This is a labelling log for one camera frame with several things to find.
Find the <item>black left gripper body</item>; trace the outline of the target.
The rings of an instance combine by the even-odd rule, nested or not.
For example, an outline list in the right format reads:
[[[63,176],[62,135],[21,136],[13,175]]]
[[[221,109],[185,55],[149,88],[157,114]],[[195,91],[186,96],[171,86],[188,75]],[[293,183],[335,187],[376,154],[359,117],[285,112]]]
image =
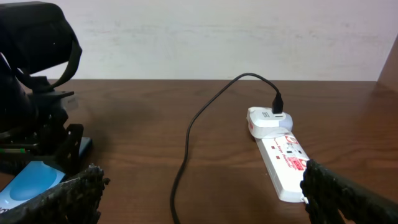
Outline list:
[[[84,127],[64,126],[67,107],[77,104],[75,93],[29,93],[27,102],[34,109],[33,116],[1,133],[1,172],[18,174],[28,163],[38,161],[66,174],[77,174]]]

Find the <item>blue Galaxy smartphone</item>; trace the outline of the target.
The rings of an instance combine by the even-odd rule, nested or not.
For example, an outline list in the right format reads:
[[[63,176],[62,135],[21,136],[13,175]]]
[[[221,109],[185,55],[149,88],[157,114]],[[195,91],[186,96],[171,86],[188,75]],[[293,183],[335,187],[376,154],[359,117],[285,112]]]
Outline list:
[[[80,147],[75,150],[78,157],[71,155],[56,157],[35,156],[17,172],[17,175],[1,190],[1,213],[40,195],[60,184],[68,176],[75,175],[80,169],[83,155],[89,150],[92,140],[82,137]]]

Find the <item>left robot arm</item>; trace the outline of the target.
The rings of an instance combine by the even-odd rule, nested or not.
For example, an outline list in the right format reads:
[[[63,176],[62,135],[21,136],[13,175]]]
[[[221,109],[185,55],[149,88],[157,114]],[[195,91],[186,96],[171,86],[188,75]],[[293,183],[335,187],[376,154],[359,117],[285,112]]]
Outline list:
[[[83,125],[64,126],[74,93],[56,88],[75,75],[81,54],[56,4],[1,4],[1,165],[8,171],[42,161],[78,173]]]

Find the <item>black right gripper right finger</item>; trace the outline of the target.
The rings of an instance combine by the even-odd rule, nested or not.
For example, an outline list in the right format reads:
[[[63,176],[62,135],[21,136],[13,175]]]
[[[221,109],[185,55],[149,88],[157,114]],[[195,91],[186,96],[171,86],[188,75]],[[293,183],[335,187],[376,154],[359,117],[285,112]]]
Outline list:
[[[313,159],[300,182],[311,223],[397,224],[397,203],[335,174]]]

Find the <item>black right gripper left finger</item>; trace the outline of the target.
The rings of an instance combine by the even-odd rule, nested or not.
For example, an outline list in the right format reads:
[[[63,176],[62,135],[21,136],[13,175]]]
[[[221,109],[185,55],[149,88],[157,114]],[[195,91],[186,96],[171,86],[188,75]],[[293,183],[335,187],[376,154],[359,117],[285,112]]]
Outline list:
[[[1,224],[97,224],[110,179],[94,164],[38,196],[1,214]]]

